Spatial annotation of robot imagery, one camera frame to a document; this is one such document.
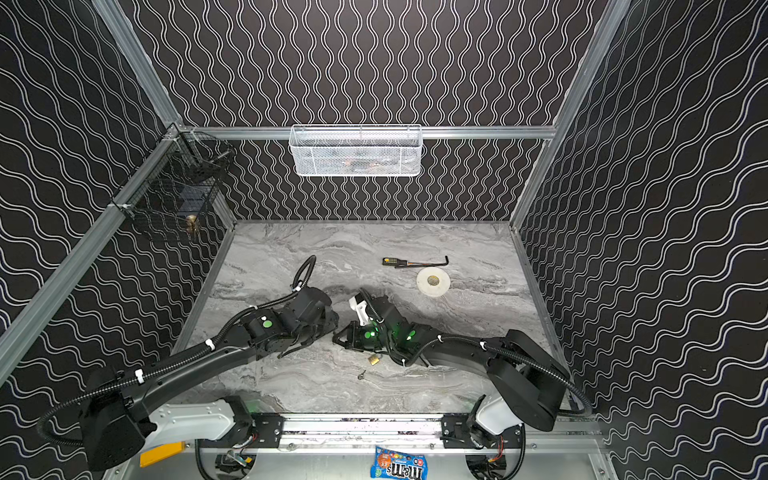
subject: white disc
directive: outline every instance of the white disc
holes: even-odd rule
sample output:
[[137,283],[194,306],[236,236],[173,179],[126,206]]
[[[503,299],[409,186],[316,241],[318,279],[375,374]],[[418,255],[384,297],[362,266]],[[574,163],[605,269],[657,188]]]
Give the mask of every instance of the white disc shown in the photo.
[[451,286],[451,277],[442,268],[428,266],[416,276],[416,286],[426,296],[442,296]]

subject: wavy line pattern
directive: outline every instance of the wavy line pattern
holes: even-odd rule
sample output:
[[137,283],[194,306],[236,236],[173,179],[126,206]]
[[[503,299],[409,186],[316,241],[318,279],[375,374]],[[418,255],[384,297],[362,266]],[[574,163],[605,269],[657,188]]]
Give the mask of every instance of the wavy line pattern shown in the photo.
[[426,141],[418,177],[300,177],[287,142],[232,143],[239,219],[481,221],[509,219],[542,141]]
[[767,32],[635,0],[521,229],[625,480],[768,474]]
[[121,0],[185,123],[552,124],[606,0]]
[[[223,240],[212,223],[199,243],[155,244],[126,222],[0,389],[0,479],[100,478],[81,449],[44,443],[37,418],[85,391],[98,368],[137,368],[170,354]],[[57,418],[76,431],[76,410]]]
[[89,0],[0,4],[0,332],[164,132]]

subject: white mesh basket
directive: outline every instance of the white mesh basket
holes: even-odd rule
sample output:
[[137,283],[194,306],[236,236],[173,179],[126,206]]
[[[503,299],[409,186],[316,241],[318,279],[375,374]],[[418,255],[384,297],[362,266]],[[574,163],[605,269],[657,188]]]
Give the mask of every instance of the white mesh basket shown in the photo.
[[293,125],[296,173],[312,177],[414,177],[422,171],[421,125]]

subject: yellow connector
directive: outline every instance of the yellow connector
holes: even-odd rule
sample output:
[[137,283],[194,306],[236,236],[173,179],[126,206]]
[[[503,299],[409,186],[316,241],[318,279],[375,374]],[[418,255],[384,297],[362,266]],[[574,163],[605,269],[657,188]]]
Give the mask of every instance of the yellow connector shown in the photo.
[[142,467],[148,467],[153,463],[158,463],[160,460],[165,460],[168,457],[172,457],[177,453],[182,453],[187,447],[185,442],[169,443],[167,445],[160,445],[155,449],[151,449],[149,452],[141,454]]

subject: black wire basket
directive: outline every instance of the black wire basket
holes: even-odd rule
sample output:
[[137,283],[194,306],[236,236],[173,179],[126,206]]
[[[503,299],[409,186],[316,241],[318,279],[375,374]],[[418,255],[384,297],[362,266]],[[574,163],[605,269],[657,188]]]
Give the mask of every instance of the black wire basket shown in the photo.
[[213,201],[234,156],[229,142],[184,132],[128,204],[118,208],[150,240],[196,241],[215,215]]

